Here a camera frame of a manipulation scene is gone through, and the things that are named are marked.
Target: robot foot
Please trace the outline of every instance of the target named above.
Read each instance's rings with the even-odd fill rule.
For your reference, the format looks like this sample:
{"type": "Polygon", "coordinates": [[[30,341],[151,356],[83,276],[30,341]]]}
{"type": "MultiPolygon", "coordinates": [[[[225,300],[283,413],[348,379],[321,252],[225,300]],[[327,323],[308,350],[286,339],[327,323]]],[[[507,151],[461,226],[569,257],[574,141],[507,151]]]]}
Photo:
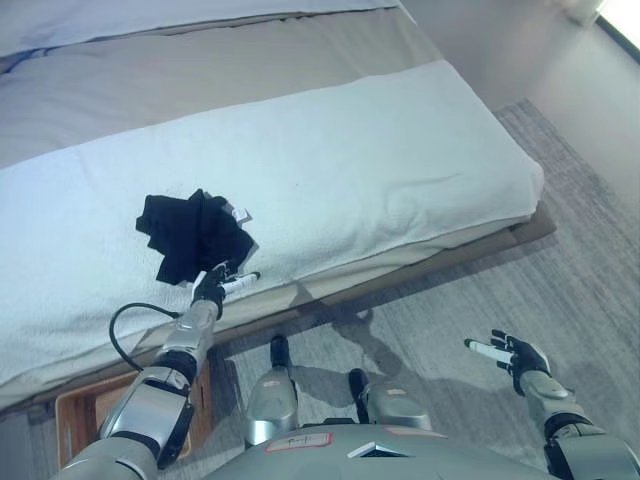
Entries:
{"type": "Polygon", "coordinates": [[[271,339],[271,366],[288,369],[289,365],[291,365],[289,341],[282,335],[276,335],[271,339]]]}
{"type": "Polygon", "coordinates": [[[369,423],[369,414],[367,413],[367,406],[364,402],[367,385],[369,385],[369,379],[364,371],[359,368],[354,368],[349,372],[349,389],[351,390],[353,401],[356,404],[358,421],[360,423],[369,423]]]}

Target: black garment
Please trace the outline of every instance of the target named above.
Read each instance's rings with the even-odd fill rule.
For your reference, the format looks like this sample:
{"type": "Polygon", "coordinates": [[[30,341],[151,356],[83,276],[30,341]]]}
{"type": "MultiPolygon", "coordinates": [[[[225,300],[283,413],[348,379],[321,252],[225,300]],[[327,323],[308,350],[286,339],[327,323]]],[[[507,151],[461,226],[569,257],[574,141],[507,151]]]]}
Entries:
{"type": "Polygon", "coordinates": [[[231,273],[238,271],[254,242],[223,210],[226,205],[224,198],[207,198],[202,189],[188,200],[147,195],[136,230],[149,235],[148,247],[164,255],[156,280],[193,282],[223,261],[231,273]]]}

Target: clothing tag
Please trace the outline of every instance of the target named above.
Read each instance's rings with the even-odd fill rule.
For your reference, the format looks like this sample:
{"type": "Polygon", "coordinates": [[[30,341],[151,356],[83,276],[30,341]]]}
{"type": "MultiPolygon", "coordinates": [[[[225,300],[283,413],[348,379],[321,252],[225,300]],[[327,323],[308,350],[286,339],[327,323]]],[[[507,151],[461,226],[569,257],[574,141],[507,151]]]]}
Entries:
{"type": "Polygon", "coordinates": [[[246,208],[234,208],[231,215],[236,219],[237,223],[248,222],[251,220],[246,208]]]}

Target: mattress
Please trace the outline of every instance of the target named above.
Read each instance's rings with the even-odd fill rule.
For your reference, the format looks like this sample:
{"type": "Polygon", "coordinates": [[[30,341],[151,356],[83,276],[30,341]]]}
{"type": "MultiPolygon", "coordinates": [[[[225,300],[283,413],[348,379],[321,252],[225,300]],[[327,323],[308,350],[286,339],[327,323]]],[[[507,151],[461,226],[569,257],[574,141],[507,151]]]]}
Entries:
{"type": "MultiPolygon", "coordinates": [[[[0,123],[2,164],[212,108],[342,85],[439,58],[398,9],[59,48],[0,76],[0,105],[11,112],[0,123]]],[[[304,284],[254,295],[227,309],[219,328],[322,298],[524,220],[491,222],[399,247],[311,276],[304,284]]],[[[130,345],[140,338],[132,335],[130,345]]],[[[150,336],[145,346],[158,341],[150,336]]],[[[103,346],[24,372],[0,388],[0,406],[113,360],[111,349],[103,346]]]]}

